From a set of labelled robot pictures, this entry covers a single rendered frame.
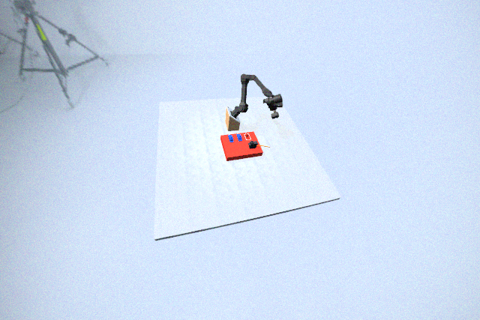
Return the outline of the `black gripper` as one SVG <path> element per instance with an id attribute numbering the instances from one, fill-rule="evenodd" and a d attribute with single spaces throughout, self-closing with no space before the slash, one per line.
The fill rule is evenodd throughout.
<path id="1" fill-rule="evenodd" d="M 279 117 L 279 113 L 276 111 L 276 108 L 275 108 L 275 103 L 273 106 L 268 106 L 268 108 L 270 109 L 270 111 L 274 111 L 272 114 L 271 114 L 271 118 L 274 119 L 274 118 L 278 118 Z"/>

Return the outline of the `red flat panel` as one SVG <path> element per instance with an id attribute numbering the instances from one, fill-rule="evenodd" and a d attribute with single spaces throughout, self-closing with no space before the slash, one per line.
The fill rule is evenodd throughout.
<path id="1" fill-rule="evenodd" d="M 249 149 L 248 143 L 250 141 L 253 140 L 258 142 L 254 132 L 222 135 L 220 136 L 220 140 L 224 149 L 223 151 L 226 161 L 240 160 L 263 155 L 263 150 L 260 146 Z M 259 142 L 258 145 L 260 145 Z"/>

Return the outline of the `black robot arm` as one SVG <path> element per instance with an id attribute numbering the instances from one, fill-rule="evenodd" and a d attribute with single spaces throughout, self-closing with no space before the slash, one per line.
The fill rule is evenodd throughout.
<path id="1" fill-rule="evenodd" d="M 280 94 L 272 94 L 272 91 L 264 86 L 264 84 L 257 78 L 255 75 L 246 75 L 242 74 L 241 77 L 241 102 L 239 106 L 235 106 L 233 111 L 230 111 L 231 116 L 236 118 L 240 113 L 246 112 L 248 110 L 248 104 L 246 103 L 247 100 L 247 88 L 248 83 L 251 80 L 254 80 L 255 83 L 261 88 L 263 94 L 267 97 L 263 99 L 263 103 L 266 103 L 268 106 L 273 106 L 275 103 L 275 108 L 282 108 L 284 105 L 283 98 L 281 93 Z"/>

